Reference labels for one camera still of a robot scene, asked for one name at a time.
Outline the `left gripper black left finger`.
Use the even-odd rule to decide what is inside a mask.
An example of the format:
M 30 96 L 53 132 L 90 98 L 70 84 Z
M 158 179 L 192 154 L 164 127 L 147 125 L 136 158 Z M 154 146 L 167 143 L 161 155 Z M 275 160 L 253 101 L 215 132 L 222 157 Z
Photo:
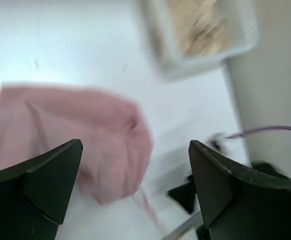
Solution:
M 83 145 L 73 139 L 0 170 L 0 240 L 53 240 L 63 224 Z

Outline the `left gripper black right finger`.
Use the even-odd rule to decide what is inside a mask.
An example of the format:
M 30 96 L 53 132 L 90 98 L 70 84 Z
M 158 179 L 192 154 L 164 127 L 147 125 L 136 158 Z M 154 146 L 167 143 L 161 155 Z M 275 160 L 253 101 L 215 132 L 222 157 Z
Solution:
M 240 181 L 240 192 L 222 212 L 216 206 L 202 213 L 203 222 L 213 240 L 291 240 L 291 181 L 257 177 L 257 182 Z

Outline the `pink trousers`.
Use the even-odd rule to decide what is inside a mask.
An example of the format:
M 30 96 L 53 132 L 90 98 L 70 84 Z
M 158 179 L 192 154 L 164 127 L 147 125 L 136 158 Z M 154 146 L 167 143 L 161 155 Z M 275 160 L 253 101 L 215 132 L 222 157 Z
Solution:
M 137 106 L 93 89 L 0 90 L 0 171 L 73 139 L 83 152 L 75 185 L 99 204 L 141 193 L 152 139 Z

